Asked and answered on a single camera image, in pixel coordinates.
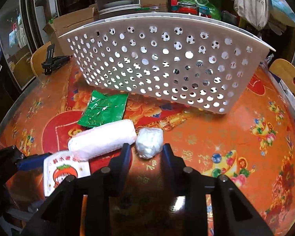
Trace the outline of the tomato cartoon white packet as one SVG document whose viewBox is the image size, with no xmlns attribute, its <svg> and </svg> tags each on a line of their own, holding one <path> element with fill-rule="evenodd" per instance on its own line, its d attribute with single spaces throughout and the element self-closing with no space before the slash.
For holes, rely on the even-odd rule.
<svg viewBox="0 0 295 236">
<path fill-rule="evenodd" d="M 90 176 L 88 161 L 78 161 L 70 151 L 59 151 L 43 161 L 43 192 L 49 197 L 69 175 L 76 178 Z"/>
</svg>

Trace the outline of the white perforated plastic basket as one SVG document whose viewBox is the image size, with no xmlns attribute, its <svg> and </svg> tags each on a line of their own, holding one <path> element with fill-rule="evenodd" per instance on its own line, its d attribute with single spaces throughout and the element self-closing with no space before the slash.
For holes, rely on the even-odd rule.
<svg viewBox="0 0 295 236">
<path fill-rule="evenodd" d="M 136 13 L 60 36 L 87 84 L 218 114 L 237 102 L 272 47 L 239 27 L 179 13 Z"/>
</svg>

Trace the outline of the red lidded glass jar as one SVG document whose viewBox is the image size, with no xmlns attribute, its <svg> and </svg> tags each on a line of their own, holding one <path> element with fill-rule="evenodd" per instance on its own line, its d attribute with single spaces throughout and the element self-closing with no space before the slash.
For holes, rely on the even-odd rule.
<svg viewBox="0 0 295 236">
<path fill-rule="evenodd" d="M 197 7 L 192 6 L 172 6 L 171 11 L 174 13 L 182 13 L 182 14 L 191 14 L 191 15 L 199 15 Z"/>
</svg>

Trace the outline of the left wooden chair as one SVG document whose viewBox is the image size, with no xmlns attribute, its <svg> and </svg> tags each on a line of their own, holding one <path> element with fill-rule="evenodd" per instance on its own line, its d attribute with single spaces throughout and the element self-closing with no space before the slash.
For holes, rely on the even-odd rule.
<svg viewBox="0 0 295 236">
<path fill-rule="evenodd" d="M 46 60 L 47 48 L 51 45 L 51 42 L 42 45 L 39 47 L 34 54 L 32 54 L 30 65 L 32 72 L 36 78 L 43 74 L 44 69 L 42 68 L 42 63 Z"/>
</svg>

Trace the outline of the small cardboard box behind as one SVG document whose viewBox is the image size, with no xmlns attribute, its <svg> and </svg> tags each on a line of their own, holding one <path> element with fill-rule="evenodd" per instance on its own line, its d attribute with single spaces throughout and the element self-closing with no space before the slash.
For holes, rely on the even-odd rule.
<svg viewBox="0 0 295 236">
<path fill-rule="evenodd" d="M 141 7 L 156 6 L 160 12 L 168 12 L 168 0 L 140 0 Z"/>
</svg>

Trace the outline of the green foil snack packet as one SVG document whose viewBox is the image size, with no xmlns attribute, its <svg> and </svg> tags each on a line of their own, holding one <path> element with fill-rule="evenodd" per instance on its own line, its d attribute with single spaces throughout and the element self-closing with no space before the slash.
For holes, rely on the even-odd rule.
<svg viewBox="0 0 295 236">
<path fill-rule="evenodd" d="M 82 127 L 94 128 L 122 120 L 127 100 L 127 93 L 104 95 L 94 90 L 77 124 Z"/>
</svg>

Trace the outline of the white pink towel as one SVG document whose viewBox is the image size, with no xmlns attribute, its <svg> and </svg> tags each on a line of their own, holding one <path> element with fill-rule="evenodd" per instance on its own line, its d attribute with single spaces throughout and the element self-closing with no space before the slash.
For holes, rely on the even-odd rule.
<svg viewBox="0 0 295 236">
<path fill-rule="evenodd" d="M 133 122 L 123 119 L 80 132 L 67 144 L 79 161 L 87 161 L 133 144 L 137 135 Z"/>
</svg>

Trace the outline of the white hanging tote bag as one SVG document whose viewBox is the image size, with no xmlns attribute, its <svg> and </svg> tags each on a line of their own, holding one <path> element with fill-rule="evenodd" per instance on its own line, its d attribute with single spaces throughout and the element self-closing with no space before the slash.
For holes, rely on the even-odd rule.
<svg viewBox="0 0 295 236">
<path fill-rule="evenodd" d="M 257 30 L 262 30 L 269 20 L 270 0 L 234 0 L 235 12 Z"/>
</svg>

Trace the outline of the black phone stand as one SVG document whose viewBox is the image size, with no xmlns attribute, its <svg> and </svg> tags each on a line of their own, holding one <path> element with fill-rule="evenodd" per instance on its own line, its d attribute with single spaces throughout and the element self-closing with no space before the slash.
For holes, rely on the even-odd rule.
<svg viewBox="0 0 295 236">
<path fill-rule="evenodd" d="M 46 51 L 46 59 L 43 63 L 41 63 L 43 68 L 43 73 L 45 75 L 51 75 L 52 72 L 58 70 L 60 67 L 67 64 L 70 61 L 69 55 L 54 57 L 54 50 L 55 50 L 55 45 L 54 44 L 49 45 Z"/>
</svg>

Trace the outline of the blue printed hanging bag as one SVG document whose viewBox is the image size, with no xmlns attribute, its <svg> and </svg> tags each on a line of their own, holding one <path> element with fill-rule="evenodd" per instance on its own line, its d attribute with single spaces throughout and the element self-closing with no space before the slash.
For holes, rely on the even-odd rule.
<svg viewBox="0 0 295 236">
<path fill-rule="evenodd" d="M 295 13 L 286 0 L 271 0 L 270 14 L 284 25 L 295 27 Z"/>
</svg>

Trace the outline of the right wooden chair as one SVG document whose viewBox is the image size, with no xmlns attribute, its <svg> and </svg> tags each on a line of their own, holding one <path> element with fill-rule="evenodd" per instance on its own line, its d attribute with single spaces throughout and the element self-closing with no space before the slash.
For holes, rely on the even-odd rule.
<svg viewBox="0 0 295 236">
<path fill-rule="evenodd" d="M 295 67 L 284 59 L 276 59 L 269 71 L 279 77 L 295 97 Z"/>
</svg>

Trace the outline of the wooden chair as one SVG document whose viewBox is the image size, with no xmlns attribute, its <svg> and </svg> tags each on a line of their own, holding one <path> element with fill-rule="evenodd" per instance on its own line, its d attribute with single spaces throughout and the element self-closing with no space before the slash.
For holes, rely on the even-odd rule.
<svg viewBox="0 0 295 236">
<path fill-rule="evenodd" d="M 295 97 L 295 67 L 284 59 L 276 59 L 269 71 L 279 77 Z"/>
<path fill-rule="evenodd" d="M 46 60 L 47 48 L 51 45 L 51 42 L 42 45 L 39 47 L 34 54 L 32 54 L 30 65 L 32 72 L 36 78 L 43 74 L 44 69 L 42 68 L 42 63 Z"/>
</svg>

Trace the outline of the white plastic wrapped ball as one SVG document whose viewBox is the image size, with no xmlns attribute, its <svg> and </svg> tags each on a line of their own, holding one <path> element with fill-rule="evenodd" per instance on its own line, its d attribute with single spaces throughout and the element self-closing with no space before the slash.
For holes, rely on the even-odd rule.
<svg viewBox="0 0 295 236">
<path fill-rule="evenodd" d="M 143 127 L 139 130 L 135 141 L 135 149 L 142 159 L 151 159 L 162 151 L 163 130 Z"/>
</svg>

